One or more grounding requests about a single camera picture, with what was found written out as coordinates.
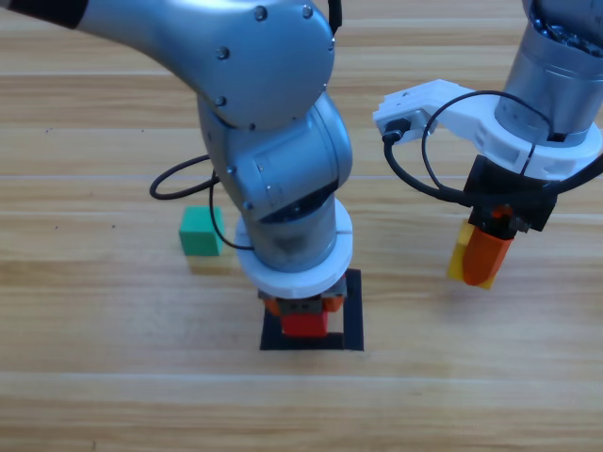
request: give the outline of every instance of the black cable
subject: black cable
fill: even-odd
[[[218,223],[216,222],[216,216],[214,214],[214,186],[220,181],[220,179],[216,175],[215,170],[213,170],[211,172],[211,181],[216,181],[216,183],[211,184],[209,186],[209,214],[211,216],[211,222],[214,225],[214,230],[216,231],[216,234],[218,235],[220,240],[222,242],[224,242],[225,245],[228,245],[230,248],[234,248],[235,250],[253,251],[254,247],[243,247],[240,245],[236,245],[233,242],[227,240],[226,237],[224,237],[224,235],[222,235],[222,232],[220,231],[220,228],[218,227]]]
[[[329,26],[333,32],[333,36],[337,33],[337,29],[343,24],[343,8],[341,0],[329,0]]]
[[[513,96],[512,94],[509,94],[508,92],[495,91],[495,90],[472,91],[472,92],[468,92],[467,94],[464,94],[462,96],[459,96],[459,97],[457,97],[455,99],[452,99],[450,102],[442,105],[435,113],[433,113],[433,116],[430,118],[429,121],[427,121],[427,125],[425,126],[425,130],[423,131],[423,139],[421,140],[421,153],[423,154],[423,162],[425,163],[425,168],[427,169],[427,172],[430,174],[430,177],[432,178],[433,183],[436,184],[438,186],[438,188],[445,188],[445,186],[442,185],[440,183],[440,181],[438,180],[437,176],[433,172],[432,165],[430,164],[429,158],[427,158],[427,138],[430,135],[430,131],[431,131],[432,127],[433,127],[433,124],[438,119],[438,117],[442,113],[444,113],[446,110],[448,110],[451,106],[453,106],[453,105],[455,105],[455,104],[457,104],[457,103],[459,103],[461,101],[464,101],[465,99],[469,99],[471,97],[490,96],[490,95],[492,95],[492,96],[498,96],[498,97],[505,97],[507,99],[511,99],[512,101],[515,101],[518,104],[524,106],[525,108],[527,108],[531,112],[533,112],[536,115],[538,115],[544,122],[546,122],[546,125],[548,126],[548,133],[549,134],[552,133],[552,124],[551,124],[551,121],[543,113],[541,113],[540,111],[538,111],[533,106],[529,105],[523,99],[520,99],[517,96]],[[536,144],[534,143],[532,145],[532,148],[531,148],[531,151],[530,151],[529,160],[530,160],[531,156],[533,155],[535,149],[536,149]]]
[[[207,190],[209,188],[209,215],[211,217],[211,223],[214,227],[214,231],[225,245],[234,248],[235,250],[253,250],[253,247],[241,247],[239,245],[235,245],[231,241],[227,240],[220,228],[218,227],[218,223],[216,222],[216,214],[214,213],[214,186],[220,183],[220,178],[216,175],[216,171],[213,170],[211,174],[211,179],[209,181],[203,182],[197,186],[192,186],[191,188],[187,188],[185,190],[176,191],[173,193],[161,194],[157,193],[157,189],[166,179],[173,176],[178,171],[181,171],[185,168],[192,167],[193,165],[197,165],[198,163],[202,163],[204,161],[209,160],[209,155],[202,155],[200,157],[192,158],[186,162],[181,163],[180,165],[176,165],[175,167],[168,169],[166,172],[157,177],[153,183],[151,184],[151,188],[149,192],[151,196],[156,200],[160,201],[172,201],[172,200],[180,200],[182,198],[186,198],[187,196],[193,195],[195,193],[199,193],[201,191]]]
[[[195,193],[199,193],[200,191],[207,190],[209,187],[217,184],[220,179],[217,178],[216,181],[209,180],[199,184],[197,186],[192,186],[191,188],[187,188],[186,190],[176,191],[173,193],[157,193],[157,189],[159,186],[169,177],[172,177],[176,172],[182,171],[188,167],[192,167],[193,165],[197,165],[206,160],[209,160],[209,155],[202,155],[201,157],[192,158],[186,162],[181,163],[180,165],[176,165],[175,167],[168,169],[166,172],[157,177],[153,183],[151,184],[151,188],[149,189],[149,193],[156,200],[160,201],[172,201],[172,200],[180,200],[182,198],[186,198],[187,196],[194,195]]]
[[[561,195],[562,193],[566,193],[570,190],[573,190],[579,186],[583,186],[584,184],[589,183],[595,177],[598,177],[603,173],[603,154],[601,154],[594,162],[585,167],[580,172],[574,174],[573,176],[565,179],[561,182],[551,182],[544,186],[542,189],[534,191],[522,191],[517,193],[510,193],[506,195],[480,195],[475,193],[466,193],[462,190],[457,190],[451,188],[449,186],[444,186],[437,179],[435,174],[432,171],[432,167],[429,162],[429,158],[427,157],[427,138],[429,136],[429,131],[431,130],[434,122],[437,120],[438,116],[441,115],[447,108],[451,105],[456,104],[457,102],[461,102],[464,99],[474,96],[480,95],[499,95],[501,97],[506,97],[508,99],[512,99],[516,102],[519,102],[521,105],[527,107],[529,110],[533,111],[535,114],[540,116],[546,124],[549,126],[549,135],[552,135],[552,127],[550,120],[540,111],[535,108],[527,105],[525,101],[513,96],[512,94],[501,92],[501,91],[473,91],[471,93],[460,96],[447,104],[443,105],[440,109],[436,111],[436,113],[430,118],[428,121],[424,133],[423,139],[421,142],[421,150],[423,153],[423,160],[425,162],[425,166],[428,169],[428,173],[432,177],[432,180],[437,185],[437,188],[432,186],[428,186],[423,184],[415,177],[411,176],[408,172],[406,172],[398,163],[393,153],[393,146],[395,143],[401,140],[404,133],[408,131],[393,131],[390,133],[386,133],[383,136],[383,153],[385,155],[385,160],[389,164],[390,168],[394,173],[408,186],[414,188],[417,191],[420,191],[428,196],[436,198],[440,201],[445,202],[455,202],[460,205],[464,205],[467,207],[473,206],[497,206],[497,205],[511,205],[514,207],[524,207],[530,208],[533,206],[538,206],[539,204],[545,203],[552,197]]]

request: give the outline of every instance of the wooden table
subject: wooden table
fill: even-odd
[[[236,257],[189,263],[154,176],[204,153],[193,94],[133,51],[0,14],[0,450],[603,450],[603,185],[517,238],[495,288],[446,279],[468,211],[392,176],[371,114],[434,78],[502,89],[506,0],[345,0],[330,92],[364,274],[364,353],[262,352]],[[418,146],[397,151],[425,176]],[[472,146],[439,131],[461,185]],[[172,184],[194,183],[196,168]],[[232,236],[236,209],[222,191]]]

